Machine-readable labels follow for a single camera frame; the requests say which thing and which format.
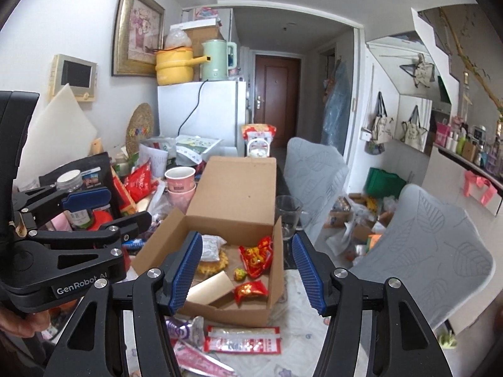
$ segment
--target human hand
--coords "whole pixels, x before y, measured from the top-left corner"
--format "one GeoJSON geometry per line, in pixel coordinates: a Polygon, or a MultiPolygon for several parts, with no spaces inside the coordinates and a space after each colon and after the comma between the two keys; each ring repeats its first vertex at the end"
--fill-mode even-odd
{"type": "Polygon", "coordinates": [[[28,314],[25,319],[21,319],[14,312],[0,307],[0,330],[17,337],[33,337],[35,332],[47,329],[50,322],[49,311],[28,314]]]}

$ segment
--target black power cord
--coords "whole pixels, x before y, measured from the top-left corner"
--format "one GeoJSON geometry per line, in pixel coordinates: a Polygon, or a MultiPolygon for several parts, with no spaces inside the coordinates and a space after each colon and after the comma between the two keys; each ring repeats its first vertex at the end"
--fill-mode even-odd
{"type": "Polygon", "coordinates": [[[208,80],[206,79],[202,84],[201,86],[199,87],[199,91],[197,92],[197,103],[196,103],[196,106],[194,109],[192,109],[192,112],[189,113],[189,115],[187,116],[187,118],[184,120],[184,122],[180,125],[180,127],[178,128],[178,134],[177,134],[177,137],[180,135],[180,130],[182,130],[182,127],[183,125],[187,122],[187,120],[189,120],[189,118],[192,116],[192,113],[194,113],[197,109],[197,107],[199,106],[199,101],[201,100],[201,89],[203,88],[203,85],[208,82],[208,80]]]}

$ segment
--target tote bag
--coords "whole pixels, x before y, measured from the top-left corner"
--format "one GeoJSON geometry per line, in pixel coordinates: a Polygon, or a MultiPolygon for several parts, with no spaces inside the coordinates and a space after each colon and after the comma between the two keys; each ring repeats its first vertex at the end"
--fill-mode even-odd
{"type": "Polygon", "coordinates": [[[415,149],[422,152],[426,144],[428,131],[425,128],[422,128],[421,124],[419,123],[419,109],[417,105],[414,107],[409,120],[402,122],[402,128],[404,131],[402,141],[406,145],[414,147],[415,149]]]}
{"type": "Polygon", "coordinates": [[[377,94],[377,113],[374,120],[374,127],[372,128],[372,141],[376,144],[383,144],[393,139],[391,128],[393,118],[388,117],[382,93],[377,94]]]}

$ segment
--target tablecloth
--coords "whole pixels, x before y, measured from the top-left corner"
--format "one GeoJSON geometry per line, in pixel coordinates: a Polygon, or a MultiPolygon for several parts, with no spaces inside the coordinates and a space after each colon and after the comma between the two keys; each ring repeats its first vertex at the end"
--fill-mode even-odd
{"type": "MultiPolygon", "coordinates": [[[[128,279],[132,278],[134,275],[128,273],[128,279]]],[[[323,347],[328,324],[329,318],[322,318],[310,306],[299,272],[286,270],[285,293],[275,304],[268,322],[269,326],[280,327],[282,353],[210,355],[232,367],[241,377],[311,377],[323,347]]],[[[131,373],[139,369],[131,312],[124,314],[124,335],[131,373]]],[[[365,376],[367,363],[367,355],[360,346],[355,376],[365,376]]],[[[193,373],[184,375],[197,376],[193,373]]]]}

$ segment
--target round woven placemat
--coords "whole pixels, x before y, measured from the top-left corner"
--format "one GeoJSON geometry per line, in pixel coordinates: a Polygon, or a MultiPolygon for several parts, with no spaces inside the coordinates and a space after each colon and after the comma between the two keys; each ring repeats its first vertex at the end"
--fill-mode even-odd
{"type": "Polygon", "coordinates": [[[138,144],[153,135],[154,116],[152,108],[142,103],[133,112],[126,129],[126,150],[129,157],[138,152],[138,144]]]}

